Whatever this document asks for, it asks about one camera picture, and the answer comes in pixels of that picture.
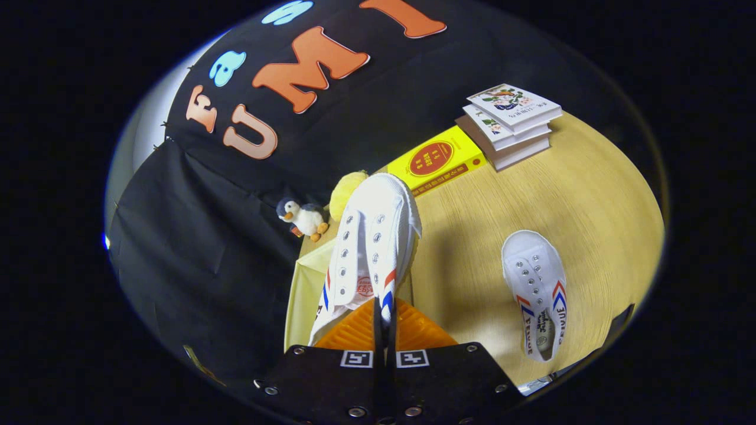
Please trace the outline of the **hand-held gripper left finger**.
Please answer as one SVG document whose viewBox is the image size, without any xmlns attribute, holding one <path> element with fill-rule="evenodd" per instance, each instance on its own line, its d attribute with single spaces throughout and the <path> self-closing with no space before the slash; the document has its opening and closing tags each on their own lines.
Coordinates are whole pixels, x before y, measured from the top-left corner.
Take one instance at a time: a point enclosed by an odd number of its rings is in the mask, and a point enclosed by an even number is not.
<svg viewBox="0 0 756 425">
<path fill-rule="evenodd" d="M 291 345 L 254 380 L 254 406 L 283 424 L 376 424 L 388 413 L 388 367 L 377 301 L 349 313 L 332 331 L 356 319 L 368 336 L 361 349 Z"/>
</svg>

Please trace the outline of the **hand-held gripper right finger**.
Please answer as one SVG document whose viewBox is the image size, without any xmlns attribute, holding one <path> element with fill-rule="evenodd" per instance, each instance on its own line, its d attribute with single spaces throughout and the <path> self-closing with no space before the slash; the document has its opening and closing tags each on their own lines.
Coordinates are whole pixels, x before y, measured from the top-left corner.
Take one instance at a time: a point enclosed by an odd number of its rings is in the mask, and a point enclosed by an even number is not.
<svg viewBox="0 0 756 425">
<path fill-rule="evenodd" d="M 523 396 L 480 342 L 455 344 L 395 299 L 387 352 L 391 424 L 497 424 Z"/>
</svg>

